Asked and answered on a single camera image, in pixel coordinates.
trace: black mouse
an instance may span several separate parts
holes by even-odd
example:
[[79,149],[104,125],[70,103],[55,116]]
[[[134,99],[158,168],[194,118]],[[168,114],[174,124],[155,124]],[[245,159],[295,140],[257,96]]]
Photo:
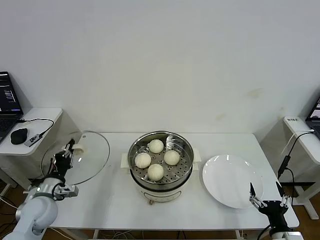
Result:
[[27,140],[28,129],[21,128],[11,133],[11,143],[14,145],[23,144]]

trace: steamer basket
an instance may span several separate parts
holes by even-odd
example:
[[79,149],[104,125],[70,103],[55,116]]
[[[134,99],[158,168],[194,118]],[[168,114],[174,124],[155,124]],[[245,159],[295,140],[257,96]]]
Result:
[[[153,153],[149,150],[148,144],[154,139],[163,142],[164,148],[160,153]],[[165,163],[164,155],[169,150],[175,150],[180,154],[177,165]],[[135,158],[140,153],[147,153],[151,156],[151,164],[160,164],[164,169],[164,176],[159,181],[152,181],[148,178],[148,167],[140,169],[135,165]],[[155,131],[147,133],[138,138],[130,147],[127,158],[131,175],[142,187],[154,192],[167,192],[182,186],[192,172],[194,151],[190,143],[182,136],[168,132]]]

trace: white table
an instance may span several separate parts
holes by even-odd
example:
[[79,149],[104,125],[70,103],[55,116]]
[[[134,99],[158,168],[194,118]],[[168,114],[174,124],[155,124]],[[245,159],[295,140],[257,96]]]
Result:
[[[32,108],[24,108],[23,109],[24,115],[23,119],[31,120],[31,119],[51,119],[54,122],[58,120],[58,118],[62,114],[62,109],[58,107],[32,107]],[[45,131],[52,123],[50,121],[32,121],[32,122],[25,122],[25,123],[17,123],[11,132],[5,137],[5,139],[0,143],[0,168],[3,172],[5,172],[9,177],[15,180],[19,185],[21,185],[24,189],[27,189],[30,185],[30,181],[19,170],[13,161],[11,161],[9,156],[29,156],[36,151],[39,144],[46,138],[46,135],[49,131],[47,131],[43,138],[40,139],[37,143],[28,147],[26,145],[19,144],[13,145],[11,143],[10,135],[13,131],[21,128],[27,128],[27,140],[33,137],[36,134],[40,134]]]
[[[304,116],[286,116],[283,121],[288,126],[292,133],[299,131],[310,130],[310,127],[305,122],[306,117]],[[320,165],[320,140],[314,134],[306,134],[298,139],[303,149],[310,156],[312,161]],[[319,216],[310,202],[310,198],[320,192],[320,176],[316,179],[316,182],[309,187],[306,191],[301,186],[294,187],[296,192],[299,194],[298,197],[293,199],[294,206],[303,205],[308,212],[309,216],[313,220],[318,220]]]
[[[58,202],[58,216],[51,227],[100,230],[258,230],[269,222],[254,207],[233,209],[215,200],[200,177],[212,156],[233,154],[247,159],[262,174],[264,200],[280,200],[277,178],[258,141],[251,133],[182,133],[200,152],[200,171],[193,171],[182,195],[167,203],[148,205],[137,191],[127,169],[120,168],[122,153],[142,133],[103,133],[110,143],[107,166],[78,186],[77,197]],[[291,206],[285,214],[290,227],[299,220]]]

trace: wire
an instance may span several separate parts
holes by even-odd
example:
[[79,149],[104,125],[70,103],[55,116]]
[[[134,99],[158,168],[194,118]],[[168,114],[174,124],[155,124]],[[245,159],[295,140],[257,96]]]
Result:
[[14,209],[18,209],[17,206],[13,206],[12,204],[10,204],[10,203],[8,203],[7,201],[3,200],[3,198],[4,198],[4,199],[8,199],[8,198],[6,198],[5,196],[1,196],[1,195],[0,195],[0,200],[1,200],[1,201],[5,202],[6,204],[8,204],[9,206],[13,207]]
[[309,132],[305,132],[305,133],[300,134],[300,135],[294,140],[294,143],[293,143],[293,145],[292,145],[292,147],[291,147],[291,149],[290,149],[290,151],[289,151],[289,153],[288,153],[288,156],[290,157],[290,154],[291,154],[292,150],[294,149],[294,147],[295,147],[295,145],[296,145],[296,142],[298,141],[298,139],[299,139],[301,136],[306,135],[306,134],[311,134],[311,133],[313,133],[313,132],[314,132],[314,131],[309,131]]
[[55,196],[55,190],[56,190],[56,187],[57,186],[61,186],[61,187],[64,187],[65,185],[61,182],[57,183],[56,185],[54,185],[54,187],[52,188],[52,191],[51,191],[51,196],[53,199],[55,199],[56,201],[62,201],[63,199],[65,199],[65,196],[61,196],[62,198],[61,199],[58,199],[56,196]]
[[280,165],[280,167],[278,169],[278,179],[281,177],[281,175],[284,173],[286,167],[288,166],[288,163],[289,163],[290,158],[291,158],[290,154],[292,153],[292,151],[293,151],[298,139],[303,135],[311,134],[311,133],[314,133],[314,131],[309,131],[309,132],[302,133],[295,139],[295,141],[294,141],[289,153],[286,156],[284,156],[284,159],[283,159],[283,161],[282,161],[282,163],[281,163],[281,165]]
[[35,118],[35,119],[31,119],[31,120],[20,119],[17,122],[18,123],[24,123],[24,122],[33,122],[33,121],[36,121],[36,120],[50,121],[52,123],[51,126],[49,126],[46,130],[44,130],[42,133],[39,134],[40,136],[43,136],[55,124],[55,122],[53,120],[48,119],[48,118]]
[[[5,200],[9,201],[15,208],[17,208],[17,205],[15,205],[14,202],[11,201],[9,198],[0,195],[0,199],[1,199],[1,198],[4,198]],[[0,215],[15,215],[15,214],[16,214],[16,213],[1,213],[1,212],[0,212]]]
[[292,134],[292,136],[290,137],[289,141],[287,142],[287,144],[284,146],[282,152],[280,153],[280,155],[282,155],[284,153],[284,151],[286,150],[286,148],[288,147],[289,143],[291,142],[292,138],[298,134],[298,133],[305,133],[305,132],[309,132],[309,133],[313,133],[315,130],[311,129],[311,130],[303,130],[303,131],[296,131]]
[[0,226],[0,228],[1,228],[2,226],[4,226],[4,225],[7,225],[7,226],[0,232],[0,235],[3,234],[4,231],[7,230],[11,225],[17,224],[17,223],[14,223],[15,220],[16,220],[16,218],[14,218],[14,219],[12,220],[12,222],[10,222],[10,223],[2,224],[2,225]]
[[129,233],[129,232],[131,232],[131,230],[124,231],[124,232],[117,232],[115,235],[113,235],[112,239],[115,239],[115,238],[117,238],[117,237],[119,237],[121,235],[125,235],[126,233]]
[[290,173],[291,173],[291,175],[292,175],[292,195],[291,195],[291,206],[293,207],[293,205],[294,205],[294,193],[295,193],[295,176],[294,176],[294,172],[290,169],[290,168],[288,168],[288,167],[286,167],[285,168],[286,170],[289,170],[290,171]]
[[8,232],[8,233],[6,233],[5,235],[3,235],[3,236],[0,236],[0,239],[3,239],[5,236],[7,236],[8,234],[10,234],[10,233],[12,233],[12,231],[10,231],[10,232]]
[[58,230],[55,230],[54,228],[51,228],[53,231],[55,231],[55,232],[57,232],[58,234],[60,234],[60,235],[62,235],[62,236],[64,236],[66,239],[70,239],[70,240],[73,240],[72,238],[70,238],[70,237],[68,237],[68,236],[66,236],[66,235],[64,235],[64,234],[62,234],[61,232],[59,232]]
[[260,240],[262,234],[264,234],[264,232],[267,231],[268,228],[270,228],[270,227],[271,227],[270,224],[269,224],[268,226],[266,226],[266,227],[259,233],[259,235],[258,235],[258,237],[256,238],[256,240]]

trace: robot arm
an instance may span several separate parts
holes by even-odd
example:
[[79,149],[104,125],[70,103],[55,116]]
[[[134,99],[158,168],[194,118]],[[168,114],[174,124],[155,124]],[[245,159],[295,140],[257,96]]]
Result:
[[289,208],[291,197],[285,194],[283,188],[276,182],[282,200],[262,201],[256,196],[256,192],[252,183],[250,183],[249,201],[258,209],[258,211],[266,215],[269,219],[271,230],[269,232],[273,240],[303,240],[301,233],[293,231],[288,227],[284,214]]
[[5,240],[40,240],[57,218],[58,206],[56,201],[76,197],[79,189],[75,185],[65,184],[65,175],[72,167],[75,141],[71,139],[65,148],[54,155],[55,166],[44,177],[39,186],[33,187],[23,204],[16,211],[18,221],[13,232]]

